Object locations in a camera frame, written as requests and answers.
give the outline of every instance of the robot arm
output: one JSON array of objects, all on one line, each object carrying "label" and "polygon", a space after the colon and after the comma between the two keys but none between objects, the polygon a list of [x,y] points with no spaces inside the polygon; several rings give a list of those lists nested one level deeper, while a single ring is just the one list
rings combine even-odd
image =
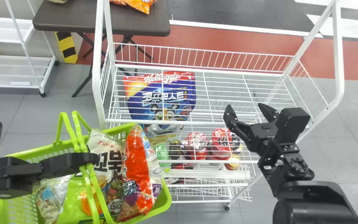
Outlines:
[{"label": "robot arm", "polygon": [[39,163],[29,163],[15,157],[0,158],[0,199],[21,197],[33,192],[33,182],[74,174],[87,163],[100,160],[95,153],[65,153]]},{"label": "robot arm", "polygon": [[260,156],[258,167],[278,199],[273,224],[358,224],[358,216],[338,184],[312,181],[314,172],[296,144],[310,116],[302,108],[285,108],[279,114],[268,105],[258,106],[267,123],[240,122],[230,105],[223,120],[248,150]]}]

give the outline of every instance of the chip bag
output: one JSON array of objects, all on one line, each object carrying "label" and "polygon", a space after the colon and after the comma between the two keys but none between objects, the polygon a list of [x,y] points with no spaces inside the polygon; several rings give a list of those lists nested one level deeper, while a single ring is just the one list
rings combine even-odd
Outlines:
[{"label": "chip bag", "polygon": [[[103,133],[100,130],[93,129],[87,146],[91,153],[100,156],[99,163],[95,165],[95,174],[98,179],[99,187],[104,195],[105,202],[111,217],[116,217],[121,211],[123,191],[122,191],[122,155],[124,143],[121,140]],[[103,216],[101,205],[94,186],[92,186],[96,207],[99,215]],[[85,214],[91,216],[91,210],[88,204],[86,191],[80,194],[82,210]]]},{"label": "chip bag", "polygon": [[62,211],[68,181],[73,175],[45,179],[34,183],[34,196],[45,224],[55,224]]},{"label": "chip bag", "polygon": [[157,0],[110,0],[110,2],[118,5],[125,6],[128,4],[129,6],[146,14],[150,14],[150,7],[155,3],[155,1]]},{"label": "chip bag", "polygon": [[162,188],[162,171],[140,125],[129,131],[123,157],[124,200],[117,222],[147,214]]}]

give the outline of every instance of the orange snack bag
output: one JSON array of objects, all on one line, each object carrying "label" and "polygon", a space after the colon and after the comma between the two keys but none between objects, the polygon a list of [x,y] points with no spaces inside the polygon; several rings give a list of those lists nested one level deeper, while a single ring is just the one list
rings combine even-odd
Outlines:
[{"label": "orange snack bag", "polygon": [[124,200],[117,222],[147,214],[162,187],[161,167],[140,125],[129,131],[125,140],[122,187]]},{"label": "orange snack bag", "polygon": [[126,6],[125,0],[110,0],[110,2],[113,2],[117,5],[123,5]]},{"label": "orange snack bag", "polygon": [[131,7],[144,12],[146,14],[150,13],[150,7],[152,4],[155,3],[157,0],[110,0],[110,2],[113,2],[118,5],[130,5]]},{"label": "orange snack bag", "polygon": [[155,1],[156,0],[125,0],[125,3],[141,12],[149,14],[150,7]]}]

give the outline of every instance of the snack bag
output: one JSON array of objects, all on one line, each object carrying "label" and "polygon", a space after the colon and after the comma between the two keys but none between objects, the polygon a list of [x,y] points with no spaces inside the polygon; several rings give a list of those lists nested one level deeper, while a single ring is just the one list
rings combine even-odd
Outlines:
[{"label": "snack bag", "polygon": [[110,0],[110,2],[113,2],[117,5],[123,5],[126,6],[125,0]]},{"label": "snack bag", "polygon": [[122,166],[124,200],[117,222],[147,214],[162,188],[157,155],[138,124],[126,137]]},{"label": "snack bag", "polygon": [[62,211],[67,193],[68,181],[73,175],[40,180],[34,183],[37,207],[45,224],[55,224]]},{"label": "snack bag", "polygon": [[150,7],[155,1],[157,0],[125,0],[125,3],[143,13],[150,14]]},{"label": "snack bag", "polygon": [[[132,119],[185,121],[196,104],[194,72],[166,71],[124,77]],[[144,124],[152,145],[178,140],[183,125]]]},{"label": "snack bag", "polygon": [[[124,143],[114,137],[93,129],[87,146],[91,153],[100,155],[99,164],[95,165],[95,174],[99,187],[104,194],[108,210],[112,217],[116,217],[121,211],[123,189],[122,189],[122,158]],[[91,216],[86,192],[81,193],[82,210]],[[103,216],[98,197],[94,192],[94,199],[98,213]]]}]

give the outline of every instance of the plastic wrapper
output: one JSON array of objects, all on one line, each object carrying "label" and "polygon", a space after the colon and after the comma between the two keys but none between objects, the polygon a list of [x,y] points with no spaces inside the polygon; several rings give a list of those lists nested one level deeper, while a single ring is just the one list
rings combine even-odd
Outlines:
[{"label": "plastic wrapper", "polygon": [[207,155],[208,138],[204,133],[191,132],[182,142],[186,148],[186,154],[194,160],[205,159]]},{"label": "plastic wrapper", "polygon": [[110,0],[110,2],[115,3],[117,5],[126,6],[125,0]]},{"label": "plastic wrapper", "polygon": [[63,208],[68,181],[73,175],[36,182],[33,190],[37,207],[45,224],[55,224]]},{"label": "plastic wrapper", "polygon": [[228,128],[217,128],[212,133],[211,153],[213,159],[226,160],[231,156],[232,132]]},{"label": "plastic wrapper", "polygon": [[129,5],[143,13],[150,14],[150,8],[157,0],[110,0],[115,4]]},{"label": "plastic wrapper", "polygon": [[[99,187],[104,195],[105,202],[107,203],[108,210],[112,217],[116,217],[121,211],[123,200],[123,188],[121,183],[124,143],[102,131],[93,129],[87,145],[91,153],[100,155],[99,164],[96,164],[94,167],[95,174]],[[91,216],[86,192],[83,191],[80,197],[82,210]],[[99,215],[103,216],[101,205],[95,192],[94,199]]]},{"label": "plastic wrapper", "polygon": [[157,155],[140,125],[129,131],[123,157],[124,200],[117,222],[147,214],[162,188],[162,171]]},{"label": "plastic wrapper", "polygon": [[[196,104],[194,72],[125,76],[125,96],[132,119],[186,121]],[[142,124],[152,145],[179,140],[183,125]]]}]

